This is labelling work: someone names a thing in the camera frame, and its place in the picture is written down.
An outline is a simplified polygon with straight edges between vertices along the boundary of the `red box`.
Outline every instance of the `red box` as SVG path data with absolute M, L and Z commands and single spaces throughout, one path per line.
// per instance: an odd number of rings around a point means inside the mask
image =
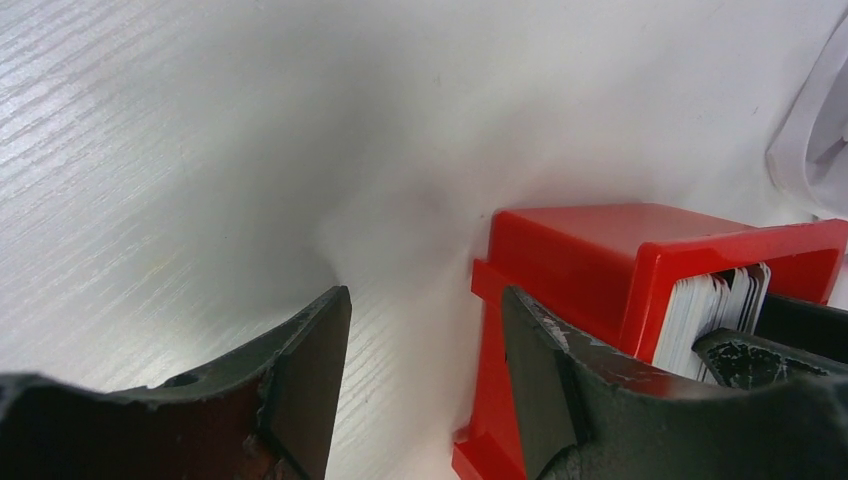
M 678 280 L 766 262 L 770 292 L 825 303 L 846 242 L 841 220 L 754 228 L 656 204 L 497 213 L 489 258 L 474 262 L 483 336 L 474 410 L 454 469 L 464 480 L 525 478 L 504 360 L 505 287 L 520 286 L 560 318 L 650 363 Z

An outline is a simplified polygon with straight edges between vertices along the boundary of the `white surface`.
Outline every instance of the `white surface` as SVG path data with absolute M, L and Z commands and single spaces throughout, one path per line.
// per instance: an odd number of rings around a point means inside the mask
M 848 218 L 848 22 L 830 37 L 774 143 L 769 172 L 811 213 Z
M 504 206 L 806 219 L 763 155 L 848 1 L 0 10 L 0 367 L 152 384 L 351 287 L 334 479 L 451 478 Z

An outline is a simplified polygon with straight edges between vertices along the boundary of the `black plastic part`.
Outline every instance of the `black plastic part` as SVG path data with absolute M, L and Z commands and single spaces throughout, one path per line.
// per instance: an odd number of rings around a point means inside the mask
M 708 385 L 622 354 L 518 289 L 505 291 L 502 312 L 531 480 L 848 478 L 843 376 L 802 376 L 751 391 Z M 535 341 L 519 338 L 528 332 Z M 514 360 L 522 350 L 538 352 Z M 573 379 L 560 383 L 569 394 L 526 390 L 552 370 Z M 534 405 L 568 415 L 546 424 Z M 582 426 L 562 425 L 575 416 Z M 545 431 L 554 428 L 585 429 L 586 441 Z M 527 456 L 531 448 L 550 458 Z
M 848 375 L 844 364 L 726 328 L 704 335 L 692 350 L 725 387 L 750 390 L 798 375 Z
M 349 325 L 347 288 L 335 287 L 154 389 L 0 376 L 0 478 L 322 479 Z
M 848 312 L 767 294 L 755 335 L 848 364 Z

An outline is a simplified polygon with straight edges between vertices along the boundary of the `white plastic rim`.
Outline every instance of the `white plastic rim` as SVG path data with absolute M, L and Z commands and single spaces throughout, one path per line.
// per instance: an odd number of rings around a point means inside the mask
M 766 152 L 774 184 L 820 217 L 848 218 L 848 22 L 828 40 Z

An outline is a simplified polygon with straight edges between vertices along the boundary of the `red plastic container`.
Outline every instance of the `red plastic container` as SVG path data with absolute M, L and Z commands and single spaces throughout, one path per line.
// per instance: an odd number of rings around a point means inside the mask
M 504 360 L 505 287 L 520 286 L 576 327 L 651 362 L 678 280 L 764 261 L 770 292 L 826 303 L 846 242 L 848 223 L 840 220 L 753 228 L 656 204 L 497 213 L 489 258 L 474 263 L 483 338 L 474 410 L 458 435 L 454 469 L 463 480 L 526 478 Z

